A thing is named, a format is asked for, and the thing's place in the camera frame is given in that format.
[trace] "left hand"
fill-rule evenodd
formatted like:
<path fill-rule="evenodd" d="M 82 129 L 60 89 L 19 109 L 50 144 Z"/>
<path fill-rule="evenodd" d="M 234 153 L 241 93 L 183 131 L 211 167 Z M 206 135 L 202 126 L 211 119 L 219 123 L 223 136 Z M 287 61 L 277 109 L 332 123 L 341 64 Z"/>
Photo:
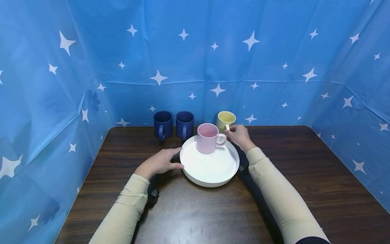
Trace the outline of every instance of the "left hand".
<path fill-rule="evenodd" d="M 162 149 L 143 162 L 134 173 L 150 180 L 155 174 L 162 174 L 172 169 L 184 169 L 184 165 L 170 162 L 181 149 Z"/>

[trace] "hand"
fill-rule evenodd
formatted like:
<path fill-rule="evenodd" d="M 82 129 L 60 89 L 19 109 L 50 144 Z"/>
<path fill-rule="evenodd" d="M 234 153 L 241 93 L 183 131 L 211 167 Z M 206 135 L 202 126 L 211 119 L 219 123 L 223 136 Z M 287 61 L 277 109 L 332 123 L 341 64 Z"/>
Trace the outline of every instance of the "hand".
<path fill-rule="evenodd" d="M 181 149 L 162 149 L 143 162 L 134 173 L 150 180 L 155 174 L 162 174 L 172 169 L 184 169 L 184 165 L 170 162 Z"/>
<path fill-rule="evenodd" d="M 243 125 L 232 125 L 230 130 L 225 130 L 225 134 L 245 153 L 256 147 L 250 140 L 248 129 Z"/>

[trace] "navy blue mug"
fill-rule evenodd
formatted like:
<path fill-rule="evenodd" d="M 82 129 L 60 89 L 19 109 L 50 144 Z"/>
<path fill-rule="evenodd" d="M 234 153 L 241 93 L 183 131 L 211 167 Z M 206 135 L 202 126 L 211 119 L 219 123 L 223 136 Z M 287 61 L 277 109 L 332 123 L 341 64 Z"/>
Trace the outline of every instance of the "navy blue mug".
<path fill-rule="evenodd" d="M 192 137 L 194 130 L 194 115 L 188 111 L 176 115 L 176 135 L 183 141 Z"/>
<path fill-rule="evenodd" d="M 168 111 L 159 111 L 153 116 L 154 135 L 160 141 L 172 136 L 173 119 L 172 114 Z"/>

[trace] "pink mug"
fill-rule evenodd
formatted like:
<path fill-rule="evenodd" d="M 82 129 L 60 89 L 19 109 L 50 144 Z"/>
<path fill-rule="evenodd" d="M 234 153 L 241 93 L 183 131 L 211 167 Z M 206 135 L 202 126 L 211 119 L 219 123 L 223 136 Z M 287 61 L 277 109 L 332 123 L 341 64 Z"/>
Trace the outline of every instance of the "pink mug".
<path fill-rule="evenodd" d="M 219 130 L 213 124 L 205 123 L 198 127 L 198 135 L 196 137 L 196 148 L 203 154 L 210 154 L 215 150 L 216 146 L 223 146 L 226 142 L 224 134 L 218 134 Z"/>

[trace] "wooden table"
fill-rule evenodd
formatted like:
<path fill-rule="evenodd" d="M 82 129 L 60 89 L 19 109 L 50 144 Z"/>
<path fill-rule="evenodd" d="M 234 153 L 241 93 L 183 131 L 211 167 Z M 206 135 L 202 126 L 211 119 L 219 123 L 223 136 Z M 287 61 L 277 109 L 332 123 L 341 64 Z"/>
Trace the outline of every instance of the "wooden table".
<path fill-rule="evenodd" d="M 332 243 L 390 243 L 390 215 L 310 128 L 248 130 L 302 195 Z M 56 243 L 88 243 L 136 167 L 162 148 L 179 146 L 175 136 L 161 145 L 151 127 L 111 129 Z M 222 187 L 206 189 L 180 171 L 160 175 L 160 197 L 145 210 L 133 243 L 279 243 L 278 231 L 265 220 L 261 193 L 253 192 L 258 208 L 243 182 L 235 176 Z"/>

